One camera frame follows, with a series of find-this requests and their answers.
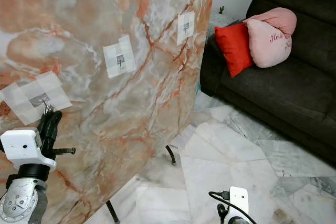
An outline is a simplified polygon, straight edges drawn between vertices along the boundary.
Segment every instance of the pink pillow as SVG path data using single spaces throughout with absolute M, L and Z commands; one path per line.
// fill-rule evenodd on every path
M 295 30 L 296 27 L 296 15 L 289 9 L 278 7 L 263 14 L 252 16 L 249 19 L 256 19 L 259 21 L 265 21 L 275 28 L 279 28 L 286 38 L 289 38 Z
M 246 21 L 249 46 L 254 63 L 260 68 L 272 67 L 286 60 L 292 48 L 292 37 L 270 24 L 256 19 Z

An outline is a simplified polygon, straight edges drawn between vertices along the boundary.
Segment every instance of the black wire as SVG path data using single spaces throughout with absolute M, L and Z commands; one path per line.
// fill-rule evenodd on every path
M 218 197 L 214 196 L 214 195 L 217 195 L 216 192 L 214 192 L 214 191 L 210 191 L 210 192 L 209 192 L 209 195 L 210 195 L 210 197 L 212 197 L 212 198 L 214 198 L 214 199 L 217 199 L 217 200 L 219 200 L 220 202 L 223 202 L 223 203 L 227 204 L 228 206 L 237 209 L 239 212 L 241 212 L 243 215 L 245 215 L 246 218 L 248 218 L 248 219 L 252 222 L 252 224 L 257 224 L 257 223 L 256 223 L 256 222 L 255 222 L 255 221 L 254 221 L 254 220 L 253 220 L 247 213 L 245 213 L 245 212 L 244 212 L 242 209 L 240 209 L 239 207 L 236 207 L 235 205 L 231 204 L 230 202 L 227 202 L 226 200 L 223 200 L 223 199 L 221 199 L 221 198 L 218 198 Z

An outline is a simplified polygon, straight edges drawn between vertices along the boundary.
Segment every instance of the marble floor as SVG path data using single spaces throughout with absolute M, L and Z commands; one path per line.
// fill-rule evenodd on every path
M 219 224 L 209 191 L 248 190 L 259 224 L 335 224 L 336 169 L 231 104 L 196 96 L 190 125 L 111 202 L 126 224 Z M 113 223 L 106 206 L 86 224 Z

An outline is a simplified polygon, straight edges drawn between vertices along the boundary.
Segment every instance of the pink and orange marble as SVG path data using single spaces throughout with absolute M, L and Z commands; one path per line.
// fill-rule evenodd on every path
M 212 0 L 0 0 L 0 89 L 52 70 L 63 110 L 44 223 L 83 223 L 186 126 Z M 176 45 L 177 16 L 195 12 Z M 128 34 L 137 70 L 108 79 L 102 47 Z M 4 102 L 0 133 L 22 127 Z M 15 173 L 0 154 L 0 193 Z

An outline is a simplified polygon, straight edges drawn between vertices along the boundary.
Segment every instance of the sofa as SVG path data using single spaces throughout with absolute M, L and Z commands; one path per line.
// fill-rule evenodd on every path
M 288 59 L 270 68 L 252 66 L 231 78 L 212 35 L 203 54 L 201 90 L 336 165 L 336 0 L 253 0 L 247 17 L 275 7 L 297 15 Z

